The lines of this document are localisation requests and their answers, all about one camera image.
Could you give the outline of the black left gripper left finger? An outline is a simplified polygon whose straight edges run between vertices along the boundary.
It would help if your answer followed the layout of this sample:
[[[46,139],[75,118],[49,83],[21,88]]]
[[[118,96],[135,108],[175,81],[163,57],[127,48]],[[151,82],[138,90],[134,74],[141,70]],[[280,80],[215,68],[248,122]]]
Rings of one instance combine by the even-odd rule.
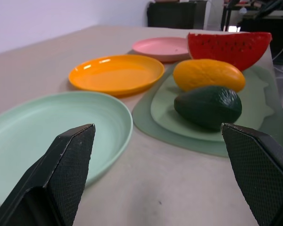
[[[71,226],[85,188],[95,137],[86,124],[58,135],[0,206],[0,226]]]

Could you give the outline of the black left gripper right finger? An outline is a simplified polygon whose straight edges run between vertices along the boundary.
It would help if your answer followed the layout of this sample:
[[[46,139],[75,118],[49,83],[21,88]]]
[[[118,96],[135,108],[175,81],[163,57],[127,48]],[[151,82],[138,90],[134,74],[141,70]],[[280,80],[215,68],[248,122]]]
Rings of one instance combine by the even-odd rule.
[[[283,148],[268,134],[221,126],[236,182],[260,226],[283,226]]]

